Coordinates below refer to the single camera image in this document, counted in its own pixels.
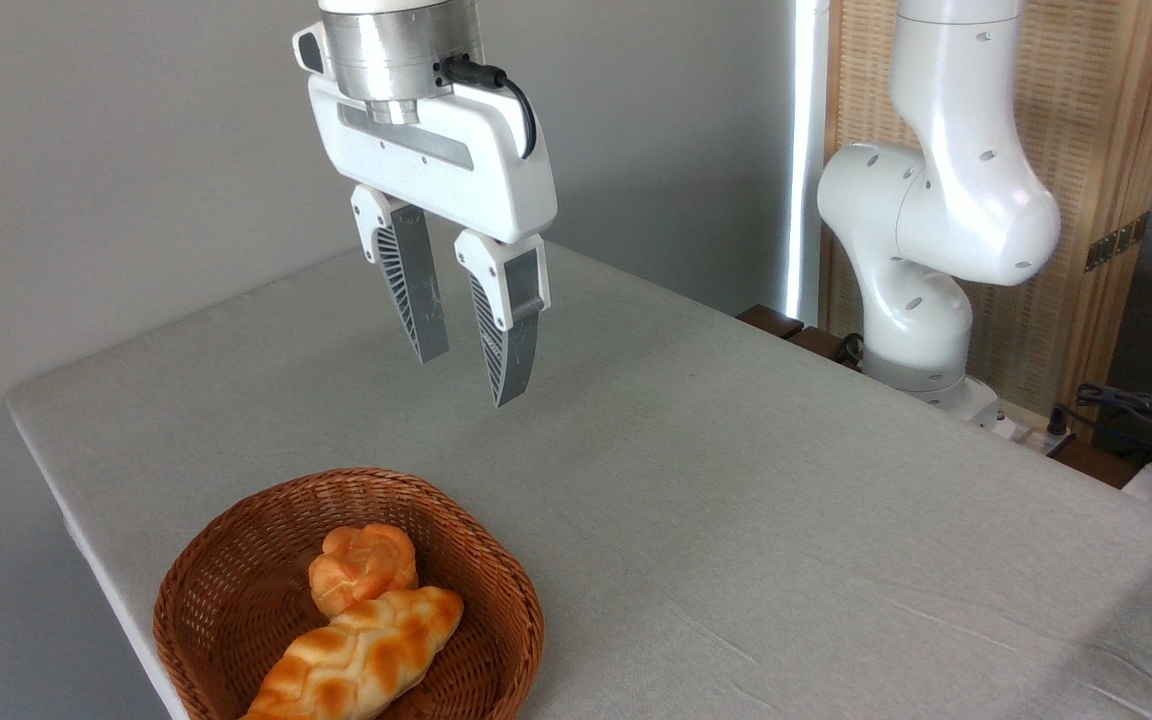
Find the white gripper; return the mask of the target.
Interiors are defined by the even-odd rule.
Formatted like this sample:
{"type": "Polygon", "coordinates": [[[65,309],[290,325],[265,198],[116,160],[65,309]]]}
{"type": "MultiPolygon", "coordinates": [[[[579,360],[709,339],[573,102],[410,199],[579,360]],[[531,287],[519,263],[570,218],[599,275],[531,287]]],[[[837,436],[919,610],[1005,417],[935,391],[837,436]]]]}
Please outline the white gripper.
{"type": "Polygon", "coordinates": [[[538,233],[556,219],[558,196],[543,132],[522,156],[517,97],[456,85],[417,103],[419,122],[407,126],[376,122],[324,76],[308,78],[308,99],[329,162],[361,183],[351,195],[361,247],[381,270],[417,359],[429,363],[449,348],[425,209],[472,229],[460,232],[454,252],[470,278],[493,404],[522,395],[550,306],[538,233]]]}

